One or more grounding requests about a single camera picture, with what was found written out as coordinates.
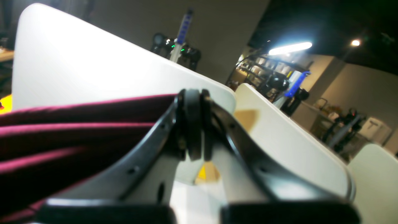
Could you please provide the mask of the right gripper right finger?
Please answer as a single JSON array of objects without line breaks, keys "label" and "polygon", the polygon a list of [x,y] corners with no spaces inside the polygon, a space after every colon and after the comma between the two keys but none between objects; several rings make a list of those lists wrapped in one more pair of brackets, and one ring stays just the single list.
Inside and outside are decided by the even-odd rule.
[{"label": "right gripper right finger", "polygon": [[208,90],[201,92],[204,159],[214,163],[225,193],[221,224],[360,224],[346,199],[310,183],[271,158]]}]

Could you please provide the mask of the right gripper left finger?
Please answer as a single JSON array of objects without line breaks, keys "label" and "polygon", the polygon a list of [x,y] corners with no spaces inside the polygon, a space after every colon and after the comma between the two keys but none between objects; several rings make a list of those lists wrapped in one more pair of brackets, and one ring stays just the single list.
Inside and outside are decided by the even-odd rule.
[{"label": "right gripper left finger", "polygon": [[145,137],[95,177],[49,198],[40,224],[176,224],[169,205],[177,167],[202,158],[201,94],[182,90]]}]

